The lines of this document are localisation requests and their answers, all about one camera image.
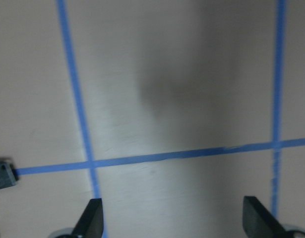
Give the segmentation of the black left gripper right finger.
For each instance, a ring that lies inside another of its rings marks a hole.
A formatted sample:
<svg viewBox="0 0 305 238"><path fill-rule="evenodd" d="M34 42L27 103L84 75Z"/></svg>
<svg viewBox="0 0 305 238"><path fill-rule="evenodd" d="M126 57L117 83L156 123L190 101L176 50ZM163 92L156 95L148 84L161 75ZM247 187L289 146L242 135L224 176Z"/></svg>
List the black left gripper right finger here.
<svg viewBox="0 0 305 238"><path fill-rule="evenodd" d="M290 233L255 196L243 198L243 230L248 238L290 237Z"/></svg>

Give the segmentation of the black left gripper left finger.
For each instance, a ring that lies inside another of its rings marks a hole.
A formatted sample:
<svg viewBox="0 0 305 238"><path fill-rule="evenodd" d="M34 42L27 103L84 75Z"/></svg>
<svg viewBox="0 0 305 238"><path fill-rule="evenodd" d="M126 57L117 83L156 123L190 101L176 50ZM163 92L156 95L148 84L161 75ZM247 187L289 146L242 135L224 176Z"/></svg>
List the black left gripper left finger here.
<svg viewBox="0 0 305 238"><path fill-rule="evenodd" d="M102 199L90 199L70 235L73 238L101 238L103 231L104 216Z"/></svg>

